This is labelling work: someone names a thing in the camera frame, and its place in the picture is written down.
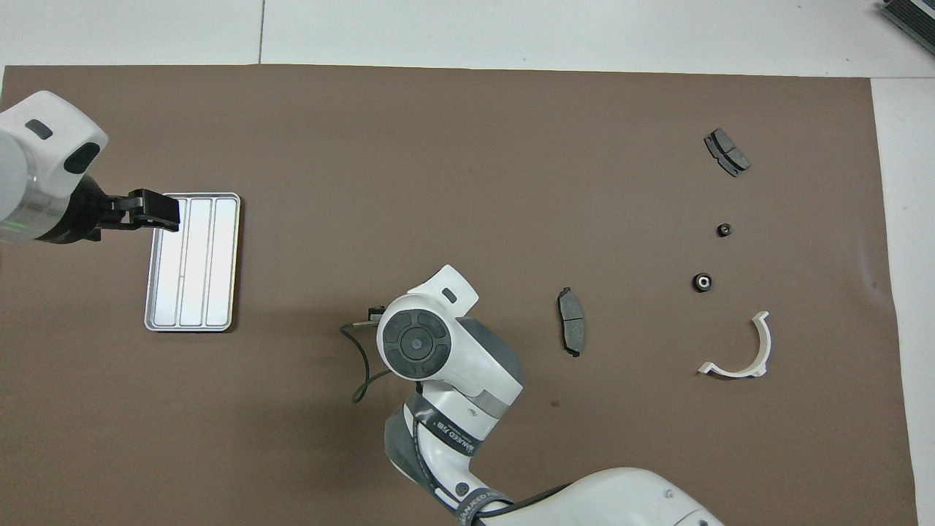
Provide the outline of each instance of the silver tray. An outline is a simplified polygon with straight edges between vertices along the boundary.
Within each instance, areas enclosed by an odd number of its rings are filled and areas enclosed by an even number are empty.
[[[178,232],[155,230],[144,324],[159,332],[230,328],[237,279],[240,196],[166,194],[179,201]]]

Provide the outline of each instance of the brown paper surface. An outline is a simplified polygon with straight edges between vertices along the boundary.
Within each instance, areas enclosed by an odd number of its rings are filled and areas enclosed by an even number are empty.
[[[2,524],[454,524],[383,455],[411,384],[351,405],[338,333],[446,263],[525,368],[491,487],[633,466],[727,524],[915,523],[868,80],[10,67],[2,107],[40,89],[109,133],[106,192],[241,195],[237,324],[144,329],[147,232],[0,247]],[[696,373],[749,364],[761,310],[765,376]]]

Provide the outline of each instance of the white table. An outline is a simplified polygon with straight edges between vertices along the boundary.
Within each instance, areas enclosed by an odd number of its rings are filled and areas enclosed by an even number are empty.
[[[935,341],[935,57],[885,21],[873,0],[0,0],[0,41],[0,66],[299,63],[873,78],[918,517],[935,524],[935,353],[927,344]]]

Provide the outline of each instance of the white curved bracket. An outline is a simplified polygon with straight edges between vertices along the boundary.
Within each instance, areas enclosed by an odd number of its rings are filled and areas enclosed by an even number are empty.
[[[772,348],[772,338],[770,337],[770,328],[766,326],[766,317],[770,313],[762,311],[757,313],[756,316],[752,318],[751,321],[756,325],[756,331],[760,335],[760,350],[756,354],[756,359],[749,367],[732,373],[730,371],[725,371],[720,367],[714,365],[713,363],[706,361],[699,369],[699,373],[716,373],[721,376],[726,376],[728,378],[744,378],[747,376],[762,376],[766,374],[766,360],[770,357],[770,349]]]

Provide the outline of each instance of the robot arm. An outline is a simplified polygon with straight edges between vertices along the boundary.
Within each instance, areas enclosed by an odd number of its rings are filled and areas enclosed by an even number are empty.
[[[470,472],[470,461],[523,390],[516,354],[464,317],[478,300],[450,266],[391,303],[377,327],[380,356],[421,382],[386,421],[396,469],[447,507],[461,526],[718,526],[659,475],[617,468],[514,504]]]
[[[145,189],[108,196],[85,173],[107,144],[94,121],[49,92],[0,113],[0,241],[99,241],[101,228],[177,231],[175,199]]]

